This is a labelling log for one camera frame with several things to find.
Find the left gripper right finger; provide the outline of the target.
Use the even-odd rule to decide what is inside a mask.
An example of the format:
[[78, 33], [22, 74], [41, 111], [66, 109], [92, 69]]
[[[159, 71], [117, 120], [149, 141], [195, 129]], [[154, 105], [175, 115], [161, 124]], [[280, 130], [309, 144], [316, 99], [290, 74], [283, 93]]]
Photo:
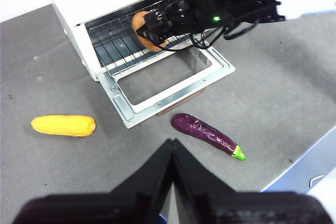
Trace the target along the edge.
[[172, 141], [174, 185], [192, 223], [332, 223], [321, 203], [294, 192], [236, 192]]

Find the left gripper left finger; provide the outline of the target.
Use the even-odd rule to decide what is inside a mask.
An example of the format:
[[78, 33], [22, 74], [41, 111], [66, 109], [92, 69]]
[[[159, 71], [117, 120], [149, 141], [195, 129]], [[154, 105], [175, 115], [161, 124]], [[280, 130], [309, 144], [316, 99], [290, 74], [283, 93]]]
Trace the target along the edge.
[[108, 193], [58, 194], [25, 203], [14, 223], [156, 223], [170, 191], [173, 140], [166, 140]]

